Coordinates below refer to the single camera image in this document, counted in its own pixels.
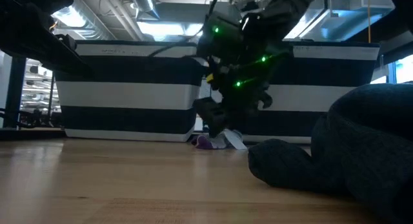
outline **white stripe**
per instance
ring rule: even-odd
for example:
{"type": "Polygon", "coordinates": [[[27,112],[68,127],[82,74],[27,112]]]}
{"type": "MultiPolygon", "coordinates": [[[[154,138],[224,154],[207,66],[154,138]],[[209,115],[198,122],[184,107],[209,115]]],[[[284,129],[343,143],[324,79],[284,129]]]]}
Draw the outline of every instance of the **white stripe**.
{"type": "Polygon", "coordinates": [[[194,85],[58,81],[60,104],[76,107],[188,110],[199,96],[194,85]]]}
{"type": "Polygon", "coordinates": [[[296,144],[311,144],[311,137],[291,137],[291,136],[243,136],[244,141],[251,141],[256,143],[264,142],[269,139],[279,139],[287,143],[296,144]]]}
{"type": "Polygon", "coordinates": [[[129,131],[115,131],[115,130],[65,129],[65,131],[68,137],[139,140],[139,141],[186,142],[191,136],[191,134],[193,133],[194,128],[192,128],[186,134],[162,134],[162,133],[129,132],[129,131]]]}
{"type": "MultiPolygon", "coordinates": [[[[131,45],[89,45],[78,44],[76,52],[80,56],[148,56],[163,46],[131,46],[131,45]]],[[[175,46],[159,53],[156,57],[182,57],[194,55],[194,46],[175,46]]]]}
{"type": "Polygon", "coordinates": [[[377,60],[380,48],[358,46],[294,46],[294,57],[312,59],[377,60]]]}
{"type": "Polygon", "coordinates": [[[354,87],[312,85],[270,85],[272,97],[268,111],[327,112],[331,105],[354,87]]]}

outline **cable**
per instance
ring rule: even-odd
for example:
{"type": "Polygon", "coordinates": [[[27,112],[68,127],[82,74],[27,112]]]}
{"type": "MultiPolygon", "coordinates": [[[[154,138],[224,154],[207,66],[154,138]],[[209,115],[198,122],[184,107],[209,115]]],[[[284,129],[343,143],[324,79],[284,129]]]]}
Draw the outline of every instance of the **cable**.
{"type": "Polygon", "coordinates": [[[367,5],[367,16],[368,16],[368,43],[371,43],[371,42],[372,42],[372,28],[371,28],[372,21],[371,21],[370,15],[371,15],[371,13],[370,13],[370,0],[368,0],[368,5],[367,5]]]}
{"type": "MultiPolygon", "coordinates": [[[[216,5],[217,2],[218,2],[218,0],[212,0],[211,5],[209,6],[208,15],[207,15],[206,18],[205,18],[205,23],[208,21],[209,16],[211,16],[212,12],[214,11],[214,8],[215,8],[215,5],[216,5]]],[[[169,50],[169,49],[171,49],[171,48],[174,48],[175,46],[179,46],[179,45],[182,44],[182,43],[186,43],[187,41],[193,39],[193,38],[196,37],[199,33],[201,33],[201,32],[203,31],[203,29],[204,29],[204,25],[203,25],[202,28],[201,28],[196,34],[194,34],[193,36],[190,36],[190,37],[188,37],[188,38],[186,38],[186,39],[184,39],[184,40],[178,41],[178,42],[176,42],[176,43],[172,43],[172,44],[169,45],[169,46],[164,46],[163,48],[157,49],[157,50],[155,50],[154,52],[152,52],[151,54],[149,54],[148,57],[154,57],[154,56],[156,56],[157,54],[164,52],[165,50],[169,50]]]]}

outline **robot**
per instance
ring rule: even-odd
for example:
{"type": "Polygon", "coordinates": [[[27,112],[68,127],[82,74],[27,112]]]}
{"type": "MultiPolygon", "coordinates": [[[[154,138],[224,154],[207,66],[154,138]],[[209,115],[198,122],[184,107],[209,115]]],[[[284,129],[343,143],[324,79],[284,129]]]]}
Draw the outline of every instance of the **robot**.
{"type": "MultiPolygon", "coordinates": [[[[196,56],[209,62],[207,81],[213,90],[223,95],[223,100],[216,103],[204,98],[194,102],[195,110],[208,124],[212,137],[225,128],[234,128],[244,117],[257,114],[260,101],[263,108],[272,104],[265,92],[268,80],[277,65],[291,56],[289,44],[282,39],[312,1],[273,0],[261,13],[247,14],[240,23],[214,13],[217,0],[212,2],[196,56]]],[[[409,14],[407,2],[393,1],[402,14],[409,14]]],[[[54,70],[93,76],[91,68],[75,52],[76,42],[70,36],[52,34],[55,23],[50,15],[73,2],[0,0],[0,49],[11,56],[37,59],[54,70]]]]}

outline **storage bin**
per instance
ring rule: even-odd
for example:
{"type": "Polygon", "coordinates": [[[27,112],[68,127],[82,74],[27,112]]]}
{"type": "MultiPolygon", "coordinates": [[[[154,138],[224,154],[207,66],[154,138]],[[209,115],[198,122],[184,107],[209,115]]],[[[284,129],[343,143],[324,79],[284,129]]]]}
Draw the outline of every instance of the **storage bin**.
{"type": "Polygon", "coordinates": [[[272,78],[270,108],[239,127],[245,141],[310,143],[318,118],[347,92],[371,82],[379,44],[296,42],[272,78]]]}
{"type": "Polygon", "coordinates": [[[55,73],[68,137],[186,141],[193,132],[203,67],[185,43],[78,41],[91,78],[55,73]]]}

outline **ceiling light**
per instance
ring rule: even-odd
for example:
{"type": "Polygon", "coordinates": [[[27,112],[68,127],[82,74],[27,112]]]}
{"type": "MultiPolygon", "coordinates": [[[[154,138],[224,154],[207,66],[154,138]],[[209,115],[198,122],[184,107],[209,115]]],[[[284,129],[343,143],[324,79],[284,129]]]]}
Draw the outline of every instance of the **ceiling light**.
{"type": "Polygon", "coordinates": [[[86,25],[86,20],[72,5],[60,9],[53,16],[69,27],[84,27],[86,25]]]}
{"type": "Polygon", "coordinates": [[[298,35],[305,29],[307,24],[307,19],[304,15],[303,17],[301,17],[301,19],[298,21],[295,27],[287,34],[287,36],[285,36],[285,38],[294,39],[298,37],[298,35]]]}
{"type": "Polygon", "coordinates": [[[200,33],[198,33],[200,31],[200,29],[202,28],[203,24],[190,24],[188,26],[188,28],[185,30],[185,35],[187,36],[194,36],[195,34],[197,36],[201,36],[202,35],[202,31],[200,33]]]}
{"type": "Polygon", "coordinates": [[[318,25],[318,23],[320,23],[322,20],[324,20],[324,18],[329,15],[330,10],[326,10],[324,11],[324,14],[321,14],[317,20],[315,20],[309,27],[307,27],[300,35],[299,37],[304,37],[306,36],[312,29],[314,29],[314,27],[316,27],[316,25],[318,25]]]}
{"type": "Polygon", "coordinates": [[[370,84],[375,85],[375,84],[386,83],[386,82],[387,82],[387,77],[383,76],[383,77],[380,77],[379,79],[373,80],[370,84]]]}
{"type": "Polygon", "coordinates": [[[153,36],[155,41],[164,41],[166,39],[166,35],[163,36],[153,36]]]}
{"type": "Polygon", "coordinates": [[[181,24],[177,23],[145,23],[138,22],[137,25],[142,33],[150,34],[152,36],[166,36],[166,35],[183,35],[184,31],[181,24]]]}

